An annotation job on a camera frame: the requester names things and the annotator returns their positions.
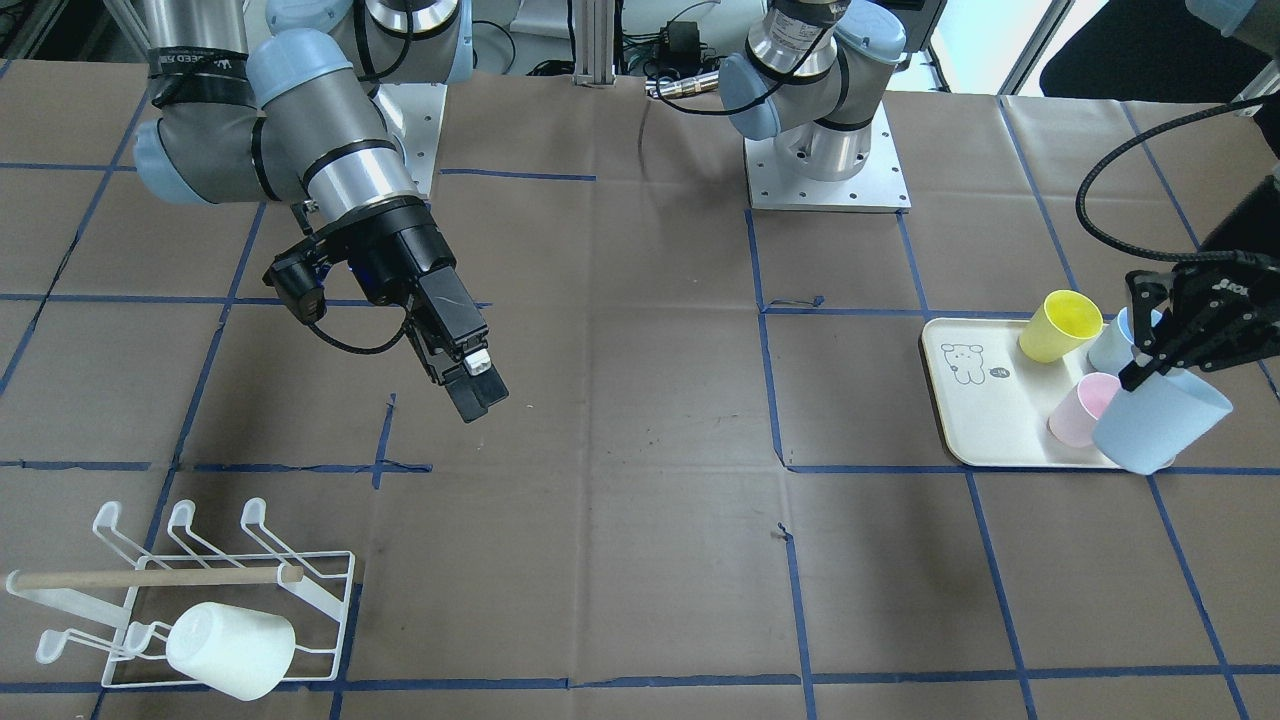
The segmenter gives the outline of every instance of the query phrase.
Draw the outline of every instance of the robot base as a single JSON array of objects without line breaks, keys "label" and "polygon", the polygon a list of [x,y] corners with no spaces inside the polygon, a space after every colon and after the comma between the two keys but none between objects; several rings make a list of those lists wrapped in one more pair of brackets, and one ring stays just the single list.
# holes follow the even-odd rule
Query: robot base
[{"label": "robot base", "polygon": [[872,149],[861,172],[847,181],[823,182],[795,174],[778,163],[773,140],[746,140],[746,178],[756,210],[897,213],[911,196],[897,159],[884,106],[872,119]]}]

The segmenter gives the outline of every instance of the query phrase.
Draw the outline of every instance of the wire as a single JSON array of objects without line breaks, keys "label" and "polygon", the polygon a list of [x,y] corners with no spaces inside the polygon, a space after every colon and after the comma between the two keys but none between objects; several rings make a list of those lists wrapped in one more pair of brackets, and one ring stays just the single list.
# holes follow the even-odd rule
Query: wire
[{"label": "wire", "polygon": [[822,45],[823,41],[826,41],[826,40],[827,40],[827,33],[826,32],[819,32],[818,37],[815,37],[813,40],[813,44],[809,45],[809,49],[804,51],[804,55],[800,55],[800,59],[796,60],[796,64],[792,65],[791,69],[786,72],[786,74],[783,74],[781,78],[778,78],[773,83],[773,87],[771,87],[769,90],[767,90],[764,92],[764,95],[760,95],[759,97],[756,97],[755,100],[751,100],[750,102],[748,102],[746,105],[742,105],[741,108],[733,108],[732,110],[695,110],[692,108],[682,108],[682,106],[676,105],[675,102],[672,102],[666,95],[662,94],[662,85],[660,83],[654,86],[654,95],[655,95],[655,97],[658,100],[662,101],[663,105],[667,105],[668,108],[673,108],[676,110],[680,110],[681,113],[685,113],[686,115],[703,115],[703,117],[709,117],[709,118],[726,118],[728,115],[736,115],[739,113],[745,113],[748,110],[751,110],[754,108],[759,108],[760,105],[764,105],[764,101],[768,100],[774,92],[777,92],[778,90],[781,90],[782,86],[786,85],[788,79],[795,78],[796,77],[796,72],[800,70],[800,67],[805,64],[805,60],[809,59],[809,55],[813,55],[813,51],[817,50],[818,46]]},{"label": "wire", "polygon": [[396,331],[396,334],[392,336],[392,338],[388,340],[387,342],[379,345],[378,347],[356,347],[355,345],[347,345],[346,342],[342,342],[340,340],[337,340],[330,334],[328,334],[326,332],[321,331],[319,327],[316,327],[315,323],[307,325],[307,329],[311,331],[311,334],[337,347],[338,350],[342,350],[343,352],[351,352],[352,355],[379,355],[381,352],[387,352],[388,350],[396,347],[396,343],[404,337],[404,332],[406,328],[408,327],[408,323],[410,323],[408,314],[406,314],[404,322],[401,323],[401,327],[398,331]]},{"label": "wire", "polygon": [[506,67],[506,68],[503,68],[503,70],[502,70],[502,74],[507,74],[507,73],[509,73],[509,72],[511,72],[511,67],[516,64],[516,38],[515,38],[515,37],[512,37],[509,32],[507,32],[507,28],[504,28],[504,27],[502,27],[500,24],[498,24],[498,23],[494,23],[494,22],[489,22],[489,20],[475,20],[475,22],[474,22],[472,24],[477,24],[477,26],[492,26],[492,27],[495,27],[495,28],[500,29],[500,31],[502,31],[502,33],[507,36],[507,42],[511,42],[511,61],[509,61],[509,63],[507,63],[507,67]]},{"label": "wire", "polygon": [[1233,260],[1245,264],[1271,264],[1272,261],[1267,259],[1265,255],[1244,252],[1239,250],[1217,250],[1211,252],[1162,252],[1158,250],[1148,250],[1146,247],[1138,247],[1137,245],[1130,245],[1115,236],[1108,234],[1106,231],[1093,224],[1093,220],[1089,219],[1089,213],[1085,210],[1084,200],[1088,196],[1089,188],[1093,187],[1093,182],[1098,179],[1098,176],[1102,174],[1102,170],[1105,170],[1107,165],[1114,163],[1117,158],[1120,158],[1133,147],[1142,145],[1143,142],[1151,140],[1152,137],[1156,137],[1157,135],[1161,135],[1164,132],[1169,132],[1174,128],[1180,128],[1183,126],[1196,123],[1216,115],[1234,113],[1235,110],[1242,110],[1244,108],[1253,108],[1256,105],[1262,105],[1265,102],[1274,102],[1277,99],[1280,99],[1280,92],[1263,95],[1261,97],[1254,97],[1252,100],[1238,100],[1235,102],[1228,102],[1226,105],[1219,105],[1217,108],[1208,108],[1204,110],[1190,113],[1188,115],[1183,115],[1180,118],[1175,118],[1172,120],[1169,120],[1167,123],[1158,124],[1143,133],[1139,133],[1129,138],[1111,152],[1107,152],[1107,155],[1101,160],[1098,160],[1098,164],[1093,165],[1093,169],[1089,170],[1087,176],[1084,176],[1084,181],[1080,182],[1080,190],[1079,192],[1075,193],[1075,217],[1080,220],[1080,224],[1084,227],[1084,229],[1093,237],[1101,240],[1106,245],[1121,252],[1134,255],[1137,258],[1143,258],[1146,260],[1155,260],[1157,263],[1216,263],[1220,260]]},{"label": "wire", "polygon": [[[360,10],[357,10],[356,14],[362,18],[364,17],[362,15],[364,12],[365,12],[364,9],[360,9]],[[404,4],[404,22],[406,22],[404,42],[401,45],[401,53],[399,53],[399,55],[396,56],[396,61],[392,63],[390,67],[387,68],[385,70],[376,72],[376,73],[370,73],[370,74],[366,74],[366,76],[360,76],[356,79],[358,79],[360,82],[378,82],[378,81],[383,79],[384,77],[394,73],[396,70],[398,70],[401,68],[401,65],[404,64],[404,58],[408,56],[410,45],[413,44],[413,12],[408,9],[408,4],[407,3]],[[369,33],[366,32],[364,23],[360,23],[360,28],[357,29],[356,38],[360,41],[360,44],[362,46],[365,46],[365,47],[369,46]]]}]

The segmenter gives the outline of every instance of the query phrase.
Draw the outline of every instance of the plastic cup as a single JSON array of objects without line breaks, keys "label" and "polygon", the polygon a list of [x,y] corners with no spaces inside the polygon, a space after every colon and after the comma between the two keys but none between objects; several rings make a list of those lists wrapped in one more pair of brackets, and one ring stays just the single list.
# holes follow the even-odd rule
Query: plastic cup
[{"label": "plastic cup", "polygon": [[173,624],[165,659],[193,680],[251,701],[284,679],[293,646],[293,625],[279,615],[201,602]]},{"label": "plastic cup", "polygon": [[1089,373],[1075,383],[1062,402],[1048,416],[1048,429],[1062,445],[1089,447],[1098,418],[1111,405],[1120,389],[1120,378],[1106,373]]},{"label": "plastic cup", "polygon": [[1152,374],[1121,389],[1098,425],[1093,445],[1125,470],[1149,475],[1196,442],[1231,411],[1231,401],[1185,370]]},{"label": "plastic cup", "polygon": [[[1161,319],[1160,310],[1151,311],[1151,324]],[[1119,375],[1125,365],[1133,361],[1133,320],[1128,307],[1116,313],[1116,319],[1102,329],[1098,340],[1089,347],[1089,365],[1100,373]]]},{"label": "plastic cup", "polygon": [[1037,363],[1060,360],[1102,332],[1102,313],[1073,290],[1055,290],[1018,336],[1018,346]]}]

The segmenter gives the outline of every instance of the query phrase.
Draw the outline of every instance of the white cup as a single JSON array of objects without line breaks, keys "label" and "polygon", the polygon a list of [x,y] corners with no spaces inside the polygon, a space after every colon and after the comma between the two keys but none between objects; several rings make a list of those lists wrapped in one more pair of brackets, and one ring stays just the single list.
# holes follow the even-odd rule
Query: white cup
[{"label": "white cup", "polygon": [[279,615],[201,602],[169,632],[165,657],[174,670],[237,700],[257,700],[293,662],[293,625]]}]

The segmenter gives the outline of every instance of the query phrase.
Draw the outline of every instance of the white tray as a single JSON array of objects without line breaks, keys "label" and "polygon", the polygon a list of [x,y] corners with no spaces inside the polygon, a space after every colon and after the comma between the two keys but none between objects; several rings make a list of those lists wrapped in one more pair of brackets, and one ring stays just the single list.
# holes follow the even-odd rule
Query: white tray
[{"label": "white tray", "polygon": [[952,455],[984,468],[1107,468],[1094,447],[1074,448],[1048,432],[1048,415],[1093,372],[1091,342],[1056,363],[1030,360],[1018,347],[1027,320],[938,318],[920,345]]}]

